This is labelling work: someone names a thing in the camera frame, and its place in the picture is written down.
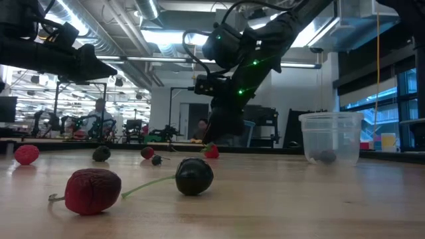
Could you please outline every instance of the table surface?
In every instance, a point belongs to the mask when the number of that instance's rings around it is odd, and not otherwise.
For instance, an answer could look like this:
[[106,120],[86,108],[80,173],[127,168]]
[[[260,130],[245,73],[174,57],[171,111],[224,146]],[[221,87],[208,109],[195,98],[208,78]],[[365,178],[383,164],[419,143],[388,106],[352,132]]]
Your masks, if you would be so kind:
[[1,238],[425,238],[425,166],[385,161],[336,169],[298,156],[222,154],[208,160],[215,178],[199,197],[170,180],[98,216],[47,202],[78,169],[114,171],[124,192],[200,156],[157,153],[171,161],[154,167],[137,151],[112,151],[106,163],[91,150],[42,152],[32,166],[0,157]]

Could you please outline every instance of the red fake fruit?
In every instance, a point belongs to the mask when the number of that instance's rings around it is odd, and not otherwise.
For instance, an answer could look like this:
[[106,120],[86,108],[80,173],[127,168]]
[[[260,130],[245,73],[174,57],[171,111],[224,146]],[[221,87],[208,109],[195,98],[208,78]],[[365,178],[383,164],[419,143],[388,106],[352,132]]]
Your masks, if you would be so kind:
[[39,158],[40,151],[34,145],[22,145],[15,152],[15,159],[22,165],[30,165]]
[[155,151],[151,147],[146,147],[140,151],[140,155],[144,159],[150,159],[153,157],[154,154],[155,154]]
[[94,215],[110,208],[118,199],[121,179],[105,169],[74,172],[65,189],[65,206],[80,215]]
[[211,145],[204,155],[207,159],[217,159],[220,156],[217,145]]

